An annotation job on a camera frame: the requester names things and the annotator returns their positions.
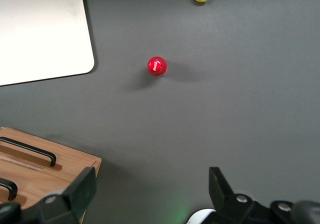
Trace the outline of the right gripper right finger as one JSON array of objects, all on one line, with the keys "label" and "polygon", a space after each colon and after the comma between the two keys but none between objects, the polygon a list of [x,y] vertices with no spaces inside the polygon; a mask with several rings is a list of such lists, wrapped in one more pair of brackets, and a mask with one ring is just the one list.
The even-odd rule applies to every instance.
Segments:
[{"label": "right gripper right finger", "polygon": [[274,200],[266,207],[248,195],[235,193],[219,167],[209,168],[208,190],[214,212],[210,224],[318,224],[320,204]]}]

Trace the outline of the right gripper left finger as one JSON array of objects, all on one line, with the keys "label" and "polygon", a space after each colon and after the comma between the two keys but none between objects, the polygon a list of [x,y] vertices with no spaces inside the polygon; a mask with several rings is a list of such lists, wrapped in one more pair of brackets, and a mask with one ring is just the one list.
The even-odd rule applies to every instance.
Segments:
[{"label": "right gripper left finger", "polygon": [[17,202],[0,205],[2,224],[78,224],[97,192],[96,169],[85,167],[60,194],[46,195],[22,209]]}]

